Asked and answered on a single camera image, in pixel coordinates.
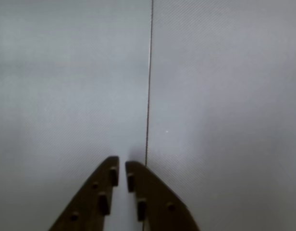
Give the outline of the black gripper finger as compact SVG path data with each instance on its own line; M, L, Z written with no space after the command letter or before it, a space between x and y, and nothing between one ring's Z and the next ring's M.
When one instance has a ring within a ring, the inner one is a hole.
M136 196L137 220L151 231L198 231L180 198L152 171L137 161L125 163L127 187Z
M102 231L119 182L119 157L106 158L71 199L51 231Z

